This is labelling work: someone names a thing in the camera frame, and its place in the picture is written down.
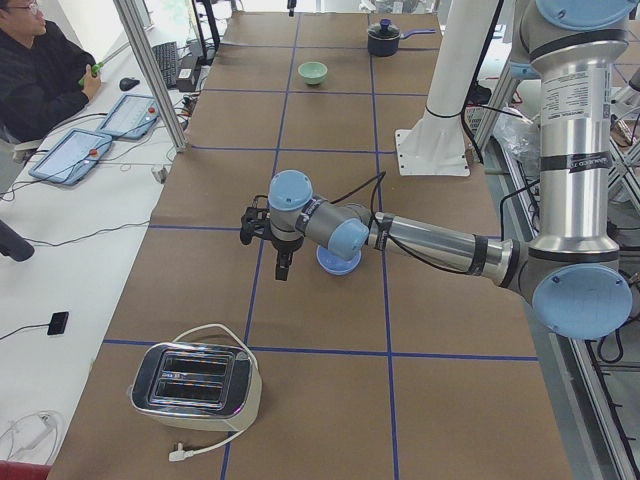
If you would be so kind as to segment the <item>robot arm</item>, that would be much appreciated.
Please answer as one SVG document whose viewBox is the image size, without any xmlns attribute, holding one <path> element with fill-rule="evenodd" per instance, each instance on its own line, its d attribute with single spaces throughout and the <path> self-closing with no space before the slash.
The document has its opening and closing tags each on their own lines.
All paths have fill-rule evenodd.
<svg viewBox="0 0 640 480">
<path fill-rule="evenodd" d="M 610 75 L 627 47 L 633 8 L 631 1 L 527 1 L 515 17 L 512 51 L 541 79 L 540 226 L 531 242 L 340 207 L 315 195 L 305 174 L 286 170 L 273 177 L 268 194 L 276 278 L 287 277 L 305 240 L 343 260 L 369 245 L 447 273 L 488 278 L 565 337 L 598 339 L 621 327 L 633 300 L 606 228 Z"/>
</svg>

